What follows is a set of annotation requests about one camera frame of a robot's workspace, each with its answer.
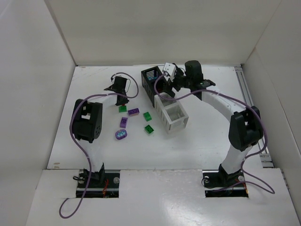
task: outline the red wire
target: red wire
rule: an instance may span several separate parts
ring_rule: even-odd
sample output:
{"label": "red wire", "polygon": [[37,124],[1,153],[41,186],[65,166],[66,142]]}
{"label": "red wire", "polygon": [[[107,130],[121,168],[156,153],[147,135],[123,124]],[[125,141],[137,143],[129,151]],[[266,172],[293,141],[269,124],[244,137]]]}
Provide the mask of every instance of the red wire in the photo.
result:
{"label": "red wire", "polygon": [[103,188],[103,197],[105,197],[105,194],[106,194],[106,192],[107,192],[108,185],[109,185],[109,180],[107,179],[107,180],[105,181],[105,187]]}

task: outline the table surface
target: table surface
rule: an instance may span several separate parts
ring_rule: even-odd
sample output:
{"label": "table surface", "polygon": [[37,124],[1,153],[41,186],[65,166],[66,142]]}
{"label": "table surface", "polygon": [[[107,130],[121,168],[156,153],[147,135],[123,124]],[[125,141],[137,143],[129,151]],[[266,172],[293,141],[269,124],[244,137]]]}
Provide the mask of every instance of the table surface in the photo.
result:
{"label": "table surface", "polygon": [[[86,198],[70,215],[79,170],[44,170],[26,226],[300,226],[280,169],[251,169],[276,194],[248,185],[249,198],[205,198],[202,171],[122,170],[119,198]],[[258,183],[246,175],[246,180]]]}
{"label": "table surface", "polygon": [[[127,108],[138,107],[140,114],[128,117],[127,113],[119,113],[117,106],[104,111],[99,138],[92,144],[80,141],[91,157],[94,170],[99,170],[102,162],[107,170],[217,169],[230,146],[229,122],[210,105],[195,96],[189,96],[180,101],[189,116],[187,127],[168,135],[141,85],[141,71],[150,67],[153,66],[76,67],[48,169],[88,168],[84,154],[73,143],[69,134],[74,103],[79,98],[84,99],[89,95],[101,93],[111,85],[110,77],[116,72],[126,72],[137,80],[139,95],[130,100]],[[243,100],[234,67],[203,65],[202,68],[204,78],[214,81],[225,94]],[[132,82],[128,95],[131,96],[135,92],[136,87]],[[181,89],[177,96],[188,92],[187,89]],[[151,114],[151,121],[146,122],[144,112]],[[121,117],[128,117],[128,136],[117,140],[115,132],[120,129]],[[144,131],[148,124],[154,128],[151,135]],[[255,146],[251,152],[257,150],[258,146]],[[245,166],[246,169],[261,168],[259,156],[250,158]]]}

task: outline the white wall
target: white wall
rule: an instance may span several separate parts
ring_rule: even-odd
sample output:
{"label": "white wall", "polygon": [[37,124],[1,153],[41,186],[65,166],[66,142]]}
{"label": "white wall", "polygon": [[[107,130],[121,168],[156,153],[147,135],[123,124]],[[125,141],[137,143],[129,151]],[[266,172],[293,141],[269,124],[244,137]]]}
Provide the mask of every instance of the white wall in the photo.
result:
{"label": "white wall", "polygon": [[0,225],[25,225],[72,58],[43,0],[0,1]]}
{"label": "white wall", "polygon": [[301,1],[283,0],[243,69],[301,219]]}
{"label": "white wall", "polygon": [[47,0],[77,64],[244,63],[280,0]]}

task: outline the robotic arm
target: robotic arm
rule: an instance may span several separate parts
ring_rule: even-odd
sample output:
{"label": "robotic arm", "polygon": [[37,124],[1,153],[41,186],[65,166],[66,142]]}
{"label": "robotic arm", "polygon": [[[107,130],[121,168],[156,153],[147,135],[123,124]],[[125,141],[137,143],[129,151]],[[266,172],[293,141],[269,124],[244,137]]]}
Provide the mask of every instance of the robotic arm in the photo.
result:
{"label": "robotic arm", "polygon": [[[163,72],[170,76],[167,90],[175,88],[179,91],[181,88],[188,88],[193,92],[208,89],[221,93],[214,82],[204,79],[198,61],[186,62],[185,69],[186,75],[175,64],[166,63],[164,65]],[[241,163],[252,147],[262,138],[262,128],[250,110],[232,100],[210,92],[199,92],[194,95],[214,107],[230,123],[229,141],[231,145],[228,154],[217,172],[203,171],[204,178],[208,180],[205,187],[230,186],[236,182],[235,180],[239,176],[242,176]],[[252,108],[260,116],[259,110],[255,106]]]}

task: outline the purple cable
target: purple cable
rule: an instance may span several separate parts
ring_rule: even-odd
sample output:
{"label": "purple cable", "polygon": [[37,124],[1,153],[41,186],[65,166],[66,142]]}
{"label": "purple cable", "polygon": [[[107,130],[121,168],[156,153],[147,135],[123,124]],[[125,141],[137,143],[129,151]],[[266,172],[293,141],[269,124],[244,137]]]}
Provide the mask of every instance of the purple cable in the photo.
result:
{"label": "purple cable", "polygon": [[73,136],[73,132],[72,132],[72,125],[73,125],[73,122],[74,122],[74,119],[75,119],[75,116],[76,116],[77,112],[79,111],[79,109],[81,108],[81,106],[84,104],[85,101],[87,101],[87,100],[89,100],[90,98],[93,98],[93,97],[105,97],[105,96],[118,95],[118,96],[122,96],[122,97],[126,97],[126,98],[129,98],[129,99],[132,99],[132,98],[135,98],[136,96],[138,96],[138,94],[139,94],[138,83],[136,82],[136,80],[135,80],[131,75],[129,75],[129,74],[127,74],[127,73],[124,73],[124,72],[118,72],[118,73],[114,74],[113,76],[115,76],[115,75],[117,75],[117,74],[124,74],[124,75],[127,75],[128,77],[130,77],[130,78],[135,82],[136,87],[137,87],[137,93],[136,93],[135,96],[133,96],[133,97],[128,97],[128,96],[125,96],[125,95],[122,95],[122,94],[119,94],[119,93],[94,94],[94,95],[88,96],[87,98],[85,98],[84,100],[82,100],[82,101],[80,102],[80,104],[77,106],[77,108],[75,109],[75,111],[74,111],[74,113],[73,113],[73,115],[72,115],[72,117],[71,117],[71,121],[70,121],[70,125],[69,125],[70,135],[71,135],[71,138],[72,138],[72,140],[74,141],[74,143],[82,150],[82,152],[85,154],[85,156],[86,156],[86,158],[87,158],[87,160],[88,160],[88,163],[89,163],[89,175],[88,175],[88,180],[87,180],[87,184],[86,184],[85,190],[84,190],[84,192],[83,192],[83,194],[82,194],[82,196],[81,196],[81,198],[80,198],[80,201],[79,201],[79,203],[78,203],[78,205],[77,205],[75,211],[74,211],[72,214],[70,214],[70,215],[68,215],[68,216],[65,217],[65,216],[62,215],[62,207],[63,207],[63,205],[65,204],[65,202],[66,202],[69,198],[65,199],[64,202],[61,204],[61,207],[60,207],[60,209],[59,209],[59,215],[60,215],[60,217],[63,218],[63,219],[68,219],[68,218],[72,217],[72,216],[76,213],[76,211],[79,209],[79,207],[80,207],[80,205],[81,205],[81,202],[83,201],[83,199],[84,199],[84,197],[85,197],[85,194],[86,194],[86,192],[87,192],[87,188],[88,188],[88,186],[89,186],[90,179],[91,179],[91,174],[92,174],[92,164],[91,164],[90,157],[89,157],[88,153],[85,151],[85,149],[84,149],[84,148],[76,141],[75,137]]}
{"label": "purple cable", "polygon": [[271,193],[271,194],[275,194],[274,189],[273,189],[267,182],[265,182],[264,180],[262,180],[262,179],[260,179],[260,178],[258,178],[258,177],[256,177],[256,176],[254,176],[254,175],[252,175],[252,174],[246,172],[246,171],[243,169],[243,165],[244,165],[246,159],[248,159],[248,158],[250,158],[250,157],[252,157],[252,156],[254,156],[254,155],[260,154],[261,152],[263,152],[263,151],[267,148],[267,145],[268,145],[268,135],[267,135],[267,130],[265,129],[265,126],[264,126],[263,122],[261,121],[261,118],[259,117],[259,115],[258,115],[258,114],[257,114],[257,113],[249,106],[249,105],[247,105],[246,103],[242,102],[241,100],[238,100],[238,99],[236,99],[236,98],[229,97],[229,96],[227,96],[227,95],[225,95],[225,94],[222,94],[222,93],[219,93],[219,92],[216,92],[216,91],[213,91],[213,90],[208,90],[208,89],[200,89],[200,90],[196,90],[196,91],[193,91],[193,92],[191,92],[191,93],[189,93],[189,94],[186,94],[186,95],[184,95],[184,96],[182,96],[182,97],[178,97],[178,98],[166,98],[166,97],[163,97],[163,96],[161,96],[161,95],[159,94],[159,92],[157,91],[156,86],[157,86],[157,82],[158,82],[160,79],[162,79],[163,76],[165,76],[165,75],[166,75],[166,74],[163,73],[160,77],[158,77],[158,78],[156,79],[156,81],[155,81],[155,84],[154,84],[154,90],[155,90],[156,94],[157,94],[160,98],[165,99],[165,100],[175,101],[175,100],[181,100],[181,99],[183,99],[183,98],[185,98],[185,97],[188,97],[188,96],[190,96],[190,95],[193,95],[193,94],[196,94],[196,93],[200,93],[200,92],[209,92],[209,93],[218,94],[218,95],[221,96],[221,97],[224,97],[224,98],[229,99],[229,100],[233,100],[233,101],[238,102],[238,103],[240,103],[241,105],[245,106],[248,110],[250,110],[250,111],[252,112],[252,114],[256,117],[256,119],[259,121],[259,123],[260,123],[260,125],[261,125],[261,127],[262,127],[262,131],[263,131],[263,135],[264,135],[264,140],[265,140],[264,145],[263,145],[263,148],[262,148],[261,150],[259,150],[258,152],[255,152],[255,153],[253,153],[253,154],[247,155],[247,156],[245,157],[245,159],[241,162],[240,168],[241,168],[241,171],[242,171],[243,173],[245,173],[245,174],[247,174],[247,175],[249,175],[249,176],[251,176],[251,177],[253,177],[253,178],[255,178],[255,179],[259,180],[259,181],[261,181],[262,183],[264,183],[271,191],[268,190],[268,189],[266,189],[266,188],[264,188],[264,187],[262,187],[262,186],[260,186],[260,185],[258,185],[258,184],[256,184],[256,183],[254,183],[254,182],[252,182],[252,181],[239,181],[239,182],[237,182],[237,183],[235,183],[235,184],[233,184],[233,185],[231,185],[231,186],[229,186],[229,187],[224,187],[224,188],[221,188],[221,189],[216,189],[216,190],[214,190],[214,191],[216,191],[216,192],[224,191],[224,190],[227,190],[227,189],[229,189],[229,188],[232,188],[232,187],[234,187],[234,186],[236,186],[236,185],[239,185],[239,184],[242,184],[242,183],[249,183],[249,184],[255,185],[255,186],[257,186],[257,187],[259,187],[259,188],[265,190],[266,192],[269,192],[269,193]]}

